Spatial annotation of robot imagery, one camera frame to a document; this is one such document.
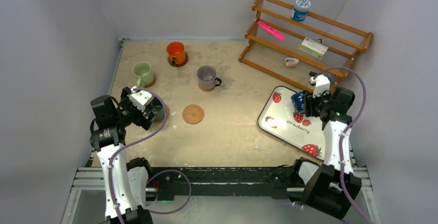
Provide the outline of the woven rattan coaster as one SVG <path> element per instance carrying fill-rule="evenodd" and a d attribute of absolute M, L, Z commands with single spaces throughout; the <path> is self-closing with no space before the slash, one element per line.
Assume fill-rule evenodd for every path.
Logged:
<path fill-rule="evenodd" d="M 170 109 L 169 109 L 169 107 L 168 107 L 167 104 L 165 104 L 164 107 L 165 107 L 165 108 L 164 108 L 164 110 L 165 110 L 165 117 L 164 117 L 163 121 L 161 121 L 161 122 L 153 122 L 153 123 L 155 123 L 155 124 L 160 124 L 160 123 L 163 123 L 164 121 L 166 121 L 166 120 L 169 118 L 169 115 L 170 115 Z"/>
<path fill-rule="evenodd" d="M 204 110 L 195 104 L 187 106 L 182 112 L 182 118 L 188 124 L 198 124 L 203 120 L 204 116 Z"/>

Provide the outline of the dark blue mug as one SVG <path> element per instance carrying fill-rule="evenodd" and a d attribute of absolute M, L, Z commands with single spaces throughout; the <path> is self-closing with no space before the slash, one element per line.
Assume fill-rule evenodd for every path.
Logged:
<path fill-rule="evenodd" d="M 292 105 L 295 112 L 300 115 L 305 115 L 305 96 L 307 91 L 301 91 L 291 96 Z"/>

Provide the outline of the light green mug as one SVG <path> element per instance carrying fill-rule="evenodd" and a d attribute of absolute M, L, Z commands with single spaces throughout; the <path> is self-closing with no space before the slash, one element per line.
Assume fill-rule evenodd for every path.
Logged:
<path fill-rule="evenodd" d="M 133 67 L 132 72 L 137 77 L 136 85 L 138 87 L 144 87 L 144 85 L 153 80 L 153 77 L 155 76 L 151 65 L 147 62 L 137 63 Z"/>

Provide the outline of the dark brown wooden coaster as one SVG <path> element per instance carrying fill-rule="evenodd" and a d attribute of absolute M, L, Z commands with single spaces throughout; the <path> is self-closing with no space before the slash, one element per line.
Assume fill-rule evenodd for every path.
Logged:
<path fill-rule="evenodd" d="M 183 67 L 183 66 L 185 66 L 187 64 L 188 60 L 189 60 L 188 57 L 186 57 L 185 60 L 182 63 L 176 63 L 173 58 L 170 58 L 170 57 L 167 58 L 168 63 L 172 67 Z"/>

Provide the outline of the orange mug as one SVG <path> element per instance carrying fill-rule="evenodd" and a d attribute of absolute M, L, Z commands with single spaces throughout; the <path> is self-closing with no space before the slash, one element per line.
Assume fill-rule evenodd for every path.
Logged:
<path fill-rule="evenodd" d="M 187 57 L 184 45 L 178 41 L 169 43 L 167 45 L 166 51 L 168 57 L 173 58 L 176 63 L 182 63 Z"/>

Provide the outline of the pink purple mug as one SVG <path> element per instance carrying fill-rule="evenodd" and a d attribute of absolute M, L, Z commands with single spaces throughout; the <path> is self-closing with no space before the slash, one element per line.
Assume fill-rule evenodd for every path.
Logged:
<path fill-rule="evenodd" d="M 213 86 L 220 86 L 222 84 L 222 80 L 217 77 L 216 70 L 212 66 L 201 66 L 197 70 L 196 75 L 198 78 L 198 83 L 204 88 L 208 89 Z"/>

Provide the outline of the dark grey mug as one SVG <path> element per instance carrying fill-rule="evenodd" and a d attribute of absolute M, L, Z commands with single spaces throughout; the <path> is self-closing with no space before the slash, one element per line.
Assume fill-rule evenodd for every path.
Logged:
<path fill-rule="evenodd" d="M 152 121 L 153 122 L 161 122 L 163 121 L 164 117 L 165 117 L 165 107 L 163 106 L 155 106 L 152 111 L 151 114 L 153 114 L 153 118 Z"/>

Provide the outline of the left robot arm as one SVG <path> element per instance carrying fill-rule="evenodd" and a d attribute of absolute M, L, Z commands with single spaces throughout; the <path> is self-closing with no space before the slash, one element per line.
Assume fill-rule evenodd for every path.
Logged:
<path fill-rule="evenodd" d="M 164 101 L 141 87 L 125 87 L 120 101 L 102 95 L 90 102 L 95 118 L 90 144 L 103 172 L 105 223 L 152 223 L 146 209 L 146 187 L 154 173 L 145 158 L 126 161 L 126 127 L 135 124 L 149 130 L 155 119 L 165 119 Z"/>

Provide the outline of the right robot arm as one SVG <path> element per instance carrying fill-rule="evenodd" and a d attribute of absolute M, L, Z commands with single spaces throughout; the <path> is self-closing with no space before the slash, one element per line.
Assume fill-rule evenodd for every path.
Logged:
<path fill-rule="evenodd" d="M 362 187 L 349 159 L 353 119 L 347 112 L 355 95 L 342 87 L 330 92 L 330 80 L 325 75 L 314 76 L 309 82 L 314 90 L 303 92 L 304 111 L 307 117 L 318 117 L 322 122 L 325 157 L 320 166 L 298 160 L 290 180 L 296 186 L 305 185 L 303 204 L 342 220 Z"/>

